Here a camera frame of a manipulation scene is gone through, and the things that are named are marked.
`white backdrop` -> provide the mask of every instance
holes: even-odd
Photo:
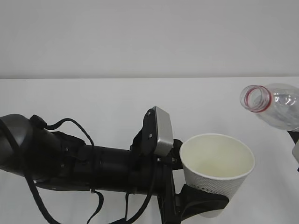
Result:
[[[299,74],[298,0],[1,0],[0,78]]]
[[[184,224],[297,224],[299,173],[293,142],[286,132],[264,124],[239,105],[243,87],[272,82],[298,85],[299,77],[0,80],[0,116],[37,114],[48,124],[71,117],[96,145],[129,149],[145,112],[157,105],[170,113],[175,138],[227,134],[247,144],[256,157],[255,170],[219,217],[195,216]],[[72,124],[60,130],[85,139]],[[175,181],[179,192],[184,183],[181,171],[175,172]],[[41,189],[40,193],[50,213],[63,224],[86,223],[97,206],[97,196],[88,192]],[[104,197],[103,209],[92,224],[124,216],[124,193],[104,192]],[[143,200],[144,196],[130,197],[129,216]],[[0,223],[46,223],[25,179],[4,171],[0,171]],[[156,198],[136,223],[160,223]]]

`cup rim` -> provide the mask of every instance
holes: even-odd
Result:
[[[248,151],[250,152],[250,154],[251,154],[251,156],[252,156],[252,158],[253,158],[253,164],[252,164],[251,169],[250,169],[248,172],[246,172],[246,173],[244,173],[244,174],[241,174],[241,175],[238,175],[238,176],[233,176],[233,177],[216,177],[216,176],[209,176],[209,175],[206,175],[206,174],[202,174],[202,173],[197,172],[197,171],[195,171],[195,170],[189,168],[188,166],[186,166],[186,164],[185,164],[184,161],[182,160],[182,151],[183,151],[182,149],[183,149],[184,144],[185,144],[186,142],[188,142],[189,140],[191,140],[191,139],[194,139],[194,138],[197,138],[197,137],[201,137],[201,136],[205,136],[205,135],[217,135],[217,136],[223,136],[223,137],[227,137],[227,138],[230,138],[230,139],[232,139],[232,140],[235,140],[235,141],[241,143],[243,146],[245,146],[245,148],[248,149]],[[254,167],[255,167],[255,165],[256,165],[255,157],[254,157],[254,155],[253,155],[251,149],[250,149],[247,145],[245,145],[245,144],[244,144],[243,142],[241,142],[240,140],[235,139],[235,138],[233,138],[233,137],[231,137],[231,136],[229,136],[229,135],[218,134],[218,133],[198,134],[198,135],[195,135],[195,136],[189,138],[187,141],[185,141],[185,142],[181,145],[181,148],[180,148],[180,150],[179,150],[179,156],[180,156],[180,159],[181,159],[183,165],[184,165],[188,170],[190,170],[191,172],[193,172],[193,173],[195,173],[195,174],[197,174],[197,175],[199,175],[199,176],[205,177],[205,178],[207,178],[207,179],[218,180],[218,181],[231,181],[231,180],[236,180],[236,179],[245,177],[245,176],[247,176],[248,174],[250,174],[250,173],[252,172],[252,170],[254,169]]]

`plastic bottle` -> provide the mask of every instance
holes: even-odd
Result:
[[[299,131],[299,89],[287,84],[247,86],[240,95],[241,105],[269,125]]]

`paper cup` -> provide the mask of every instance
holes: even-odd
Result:
[[[223,134],[201,134],[180,149],[187,185],[230,200],[255,166],[252,151],[242,142]],[[215,217],[222,210],[202,213]]]

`black robotic arm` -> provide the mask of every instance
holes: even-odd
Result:
[[[182,169],[179,149],[173,139],[168,113],[158,107],[149,109],[143,126],[130,150],[94,146],[62,132],[49,132],[63,122],[48,126],[34,115],[19,114],[0,118],[0,169],[24,176],[36,203],[50,224],[58,224],[47,212],[36,187],[56,191],[110,190],[146,194],[140,210],[130,219],[114,223],[133,223],[156,195],[162,224],[179,224],[196,214],[223,209],[229,202],[222,195],[193,189],[186,184],[175,193],[172,171]],[[100,210],[103,198],[97,192]]]

